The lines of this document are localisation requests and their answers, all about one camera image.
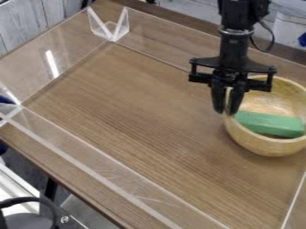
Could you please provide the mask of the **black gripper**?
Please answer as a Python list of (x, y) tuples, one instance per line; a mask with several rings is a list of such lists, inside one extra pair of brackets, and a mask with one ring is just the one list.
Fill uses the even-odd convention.
[(236, 115), (250, 90), (272, 91), (277, 68), (249, 58), (249, 39), (254, 29), (221, 28), (221, 52), (214, 57), (192, 58), (189, 80), (208, 84), (212, 88), (214, 110), (224, 113), (226, 89), (233, 88), (229, 100), (229, 115)]

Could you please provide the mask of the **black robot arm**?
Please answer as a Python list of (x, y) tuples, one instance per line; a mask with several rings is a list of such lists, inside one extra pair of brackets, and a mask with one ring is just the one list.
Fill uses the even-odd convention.
[[(257, 63), (249, 58), (249, 43), (260, 23), (273, 35), (263, 19), (269, 15), (269, 0), (218, 0), (221, 15), (221, 52), (214, 57), (192, 58), (189, 80), (210, 87), (213, 107), (217, 113), (236, 115), (250, 90), (271, 92), (275, 75), (273, 65)], [(267, 50), (275, 46), (276, 36)]]

